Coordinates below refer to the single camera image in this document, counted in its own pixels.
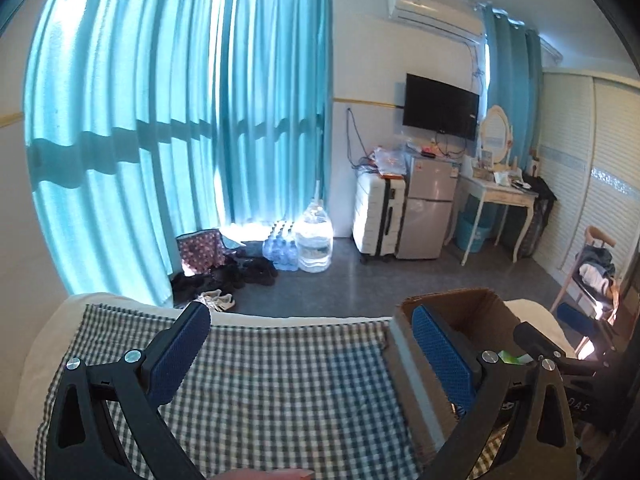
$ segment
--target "television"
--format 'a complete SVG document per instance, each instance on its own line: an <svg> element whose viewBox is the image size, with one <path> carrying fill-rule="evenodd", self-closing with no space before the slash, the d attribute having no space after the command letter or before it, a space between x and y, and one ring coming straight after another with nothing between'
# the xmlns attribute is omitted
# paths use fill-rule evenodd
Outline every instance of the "television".
<svg viewBox="0 0 640 480"><path fill-rule="evenodd" d="M402 124L475 140L479 99L462 88L407 74Z"/></svg>

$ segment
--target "metal screw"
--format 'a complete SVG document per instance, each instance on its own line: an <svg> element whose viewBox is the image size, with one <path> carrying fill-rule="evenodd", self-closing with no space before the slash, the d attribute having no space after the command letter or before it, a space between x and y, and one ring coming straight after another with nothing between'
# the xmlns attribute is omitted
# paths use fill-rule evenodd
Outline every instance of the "metal screw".
<svg viewBox="0 0 640 480"><path fill-rule="evenodd" d="M551 359L542 359L542 367L545 370L549 370L550 372L552 372L556 369L556 363Z"/></svg>
<svg viewBox="0 0 640 480"><path fill-rule="evenodd" d="M135 363L142 357L142 354L139 350L129 350L126 354L124 354L124 360L127 363Z"/></svg>
<svg viewBox="0 0 640 480"><path fill-rule="evenodd" d="M75 370L79 366L80 366L80 358L78 357L72 357L71 359L69 359L69 361L66 362L67 370Z"/></svg>
<svg viewBox="0 0 640 480"><path fill-rule="evenodd" d="M482 352L482 361L485 363L497 363L498 362L498 354L492 350L485 350Z"/></svg>

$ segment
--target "teal curtain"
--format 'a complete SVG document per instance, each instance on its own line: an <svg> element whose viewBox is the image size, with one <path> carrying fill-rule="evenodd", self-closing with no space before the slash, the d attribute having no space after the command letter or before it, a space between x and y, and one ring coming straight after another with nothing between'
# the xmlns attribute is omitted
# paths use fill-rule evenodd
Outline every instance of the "teal curtain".
<svg viewBox="0 0 640 480"><path fill-rule="evenodd" d="M295 219L328 186L332 0L224 0L220 31L226 219Z"/></svg>
<svg viewBox="0 0 640 480"><path fill-rule="evenodd" d="M542 83L540 37L508 15L484 8L484 26L491 70L487 104L501 106L513 125L511 160L518 157L523 170L534 146L538 99Z"/></svg>
<svg viewBox="0 0 640 480"><path fill-rule="evenodd" d="M219 225L212 0L48 0L25 83L33 199L71 294L171 298L176 235Z"/></svg>

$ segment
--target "mini fridge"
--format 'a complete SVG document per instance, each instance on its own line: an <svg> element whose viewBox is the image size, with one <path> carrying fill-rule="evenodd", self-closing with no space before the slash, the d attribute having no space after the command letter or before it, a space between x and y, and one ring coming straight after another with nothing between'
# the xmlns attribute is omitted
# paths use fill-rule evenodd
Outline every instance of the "mini fridge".
<svg viewBox="0 0 640 480"><path fill-rule="evenodd" d="M440 256L449 225L459 166L452 160L406 154L407 185L396 258Z"/></svg>

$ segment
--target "gray floor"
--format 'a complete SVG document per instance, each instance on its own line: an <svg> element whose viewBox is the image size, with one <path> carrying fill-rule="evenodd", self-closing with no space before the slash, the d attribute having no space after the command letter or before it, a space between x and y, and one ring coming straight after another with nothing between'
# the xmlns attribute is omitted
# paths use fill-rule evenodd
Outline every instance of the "gray floor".
<svg viewBox="0 0 640 480"><path fill-rule="evenodd" d="M512 264L505 249L489 242L481 253L470 254L464 267L461 256L451 243L437 260L375 260L363 265L353 240L337 238L325 272L281 272L273 286L246 285L236 291L238 306L233 312L267 317L390 316L409 296L476 286L490 288L505 301L524 298L549 308L560 290L532 258ZM570 342L577 336L567 335Z"/></svg>

